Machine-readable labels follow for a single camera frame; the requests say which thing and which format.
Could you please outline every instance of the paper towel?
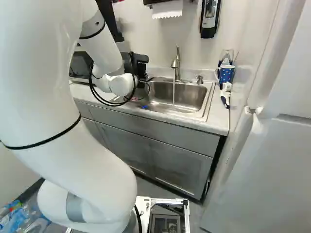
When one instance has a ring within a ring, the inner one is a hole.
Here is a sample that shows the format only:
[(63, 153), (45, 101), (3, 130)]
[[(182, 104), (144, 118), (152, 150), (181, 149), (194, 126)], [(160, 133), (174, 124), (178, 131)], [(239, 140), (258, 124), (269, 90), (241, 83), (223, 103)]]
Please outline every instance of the paper towel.
[(152, 18), (170, 18), (181, 16), (183, 0), (172, 0), (152, 5)]

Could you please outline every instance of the faucet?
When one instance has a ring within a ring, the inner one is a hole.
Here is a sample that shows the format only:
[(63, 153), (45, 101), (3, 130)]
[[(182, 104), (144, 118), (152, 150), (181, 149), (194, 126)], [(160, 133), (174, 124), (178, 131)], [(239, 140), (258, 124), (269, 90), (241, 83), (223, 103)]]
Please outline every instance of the faucet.
[(171, 68), (175, 69), (175, 81), (181, 81), (180, 80), (180, 55), (179, 55), (179, 46), (176, 46), (177, 49), (177, 55), (172, 61)]
[(203, 84), (203, 76), (198, 74), (196, 77), (195, 77), (198, 81), (196, 81), (196, 84), (200, 85), (200, 84)]

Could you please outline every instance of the sink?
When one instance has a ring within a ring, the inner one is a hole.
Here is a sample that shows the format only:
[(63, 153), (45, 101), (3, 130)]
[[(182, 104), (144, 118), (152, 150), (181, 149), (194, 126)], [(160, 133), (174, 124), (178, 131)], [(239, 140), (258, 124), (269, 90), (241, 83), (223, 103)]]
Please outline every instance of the sink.
[(151, 81), (150, 109), (177, 111), (181, 113), (198, 112), (203, 105), (208, 89), (204, 86), (175, 83), (175, 105), (173, 106), (173, 83)]
[[(173, 82), (162, 77), (153, 77), (150, 82), (149, 95), (142, 100), (130, 101), (126, 106), (143, 108), (145, 110), (186, 117), (200, 121), (206, 121), (214, 92), (213, 82), (175, 83), (175, 103), (173, 105)], [(116, 97), (113, 102), (123, 101), (122, 97)]]

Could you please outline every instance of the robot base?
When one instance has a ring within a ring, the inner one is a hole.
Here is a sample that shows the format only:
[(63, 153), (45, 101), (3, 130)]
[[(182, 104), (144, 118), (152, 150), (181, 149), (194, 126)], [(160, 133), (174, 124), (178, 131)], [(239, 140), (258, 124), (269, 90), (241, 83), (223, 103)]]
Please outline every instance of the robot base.
[[(153, 214), (152, 208), (157, 205), (165, 208), (168, 211), (174, 213), (174, 215), (159, 215)], [(163, 233), (190, 233), (190, 207), (189, 201), (187, 199), (160, 199), (160, 198), (150, 198), (150, 197), (141, 197), (137, 196), (136, 198), (136, 207), (140, 213), (141, 220), (141, 233), (154, 233), (156, 220), (161, 219), (163, 221), (170, 221), (169, 219), (175, 220), (175, 223), (178, 223), (177, 228), (174, 230), (162, 230)], [(138, 223), (136, 215), (133, 214), (132, 221), (129, 222), (128, 227), (124, 230), (123, 233), (139, 233)], [(68, 228), (66, 233), (71, 233), (72, 229)]]

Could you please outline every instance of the water stream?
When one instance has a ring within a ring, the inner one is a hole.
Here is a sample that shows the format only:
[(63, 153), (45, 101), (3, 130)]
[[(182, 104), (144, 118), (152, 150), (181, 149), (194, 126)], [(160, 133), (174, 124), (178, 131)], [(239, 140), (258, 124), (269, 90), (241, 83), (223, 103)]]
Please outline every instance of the water stream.
[(173, 79), (173, 107), (175, 105), (175, 78)]

